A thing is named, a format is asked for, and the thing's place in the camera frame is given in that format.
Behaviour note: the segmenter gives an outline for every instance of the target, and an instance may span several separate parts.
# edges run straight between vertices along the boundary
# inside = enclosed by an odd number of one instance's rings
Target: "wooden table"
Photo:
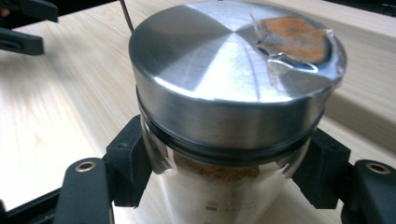
[[[136,26],[162,9],[193,1],[127,1]],[[334,29],[348,69],[319,127],[353,150],[351,162],[396,167],[396,20],[324,1],[257,1],[291,8]],[[128,55],[130,31],[114,2],[19,28],[41,35],[46,54],[0,52],[0,198],[7,209],[62,185],[74,161],[102,157],[139,114]],[[315,210],[289,182],[263,223],[340,223],[340,208]],[[138,209],[117,223],[170,223],[153,175]]]

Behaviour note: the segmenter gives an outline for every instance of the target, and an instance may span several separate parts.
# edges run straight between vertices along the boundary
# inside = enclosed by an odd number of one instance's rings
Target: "metal lid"
[[[311,134],[344,74],[343,48],[329,32],[326,62],[314,72],[290,68],[259,50],[252,16],[311,21],[278,7],[217,1],[166,9],[135,29],[131,60],[151,123],[187,144],[227,150],[282,148]]]

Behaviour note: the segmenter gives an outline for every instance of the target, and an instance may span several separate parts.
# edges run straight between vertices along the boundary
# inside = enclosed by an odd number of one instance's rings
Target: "brown contents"
[[[174,152],[174,160],[175,164],[184,171],[192,172],[221,183],[239,182],[240,180],[246,180],[246,178],[255,179],[260,174],[258,166],[227,167],[210,165],[193,161],[176,152]]]
[[[318,30],[301,18],[261,20],[266,33],[262,44],[270,52],[283,52],[294,60],[321,63],[328,54],[326,30]]]

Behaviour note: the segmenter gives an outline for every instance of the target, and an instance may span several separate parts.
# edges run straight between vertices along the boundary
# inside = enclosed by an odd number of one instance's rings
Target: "glass canister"
[[[130,55],[145,146],[175,224],[262,223],[347,63],[320,23],[223,1],[147,18]]]

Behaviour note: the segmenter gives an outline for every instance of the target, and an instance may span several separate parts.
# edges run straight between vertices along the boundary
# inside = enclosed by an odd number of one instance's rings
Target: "glass jar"
[[[143,137],[173,224],[259,223],[309,145],[254,166],[197,161],[172,149],[142,120]]]

